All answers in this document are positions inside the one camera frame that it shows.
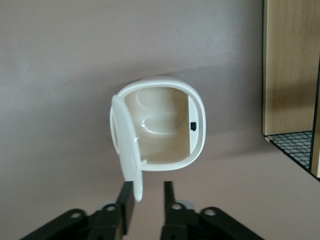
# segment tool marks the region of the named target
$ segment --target wooden panel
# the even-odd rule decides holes
[[[320,178],[320,60],[318,68],[318,80],[317,80],[317,92],[316,92],[316,103],[314,110],[314,123],[313,123],[313,135],[311,145],[311,173]]]
[[[265,0],[263,32],[263,133],[311,131],[320,0]]]

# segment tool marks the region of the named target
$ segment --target open lid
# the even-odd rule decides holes
[[[117,151],[120,157],[122,173],[126,181],[133,181],[135,200],[140,202],[143,195],[143,178],[141,156],[134,123],[122,97],[112,97],[111,111],[115,129],[111,129],[116,137]]]

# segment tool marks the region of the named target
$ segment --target black latch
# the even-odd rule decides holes
[[[197,129],[197,123],[196,122],[191,122],[190,123],[190,128],[192,131],[195,131]]]

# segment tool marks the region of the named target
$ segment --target screw hole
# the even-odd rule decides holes
[[[214,215],[216,215],[216,212],[213,211],[212,209],[206,209],[206,210],[204,211],[204,214],[206,214],[206,215],[208,215],[208,216],[214,216]]]
[[[108,206],[105,210],[107,210],[107,211],[113,211],[113,210],[115,210],[115,209],[116,209],[115,206]]]
[[[81,216],[81,213],[76,212],[76,213],[73,213],[70,217],[71,217],[72,219],[77,219],[77,218],[79,218],[80,216]]]
[[[172,207],[174,210],[180,210],[180,209],[182,209],[182,206],[181,206],[180,204],[178,204],[178,203],[173,204],[171,207]]]

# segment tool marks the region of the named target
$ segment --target wire grid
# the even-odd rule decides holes
[[[272,135],[272,142],[285,154],[309,169],[312,131]]]

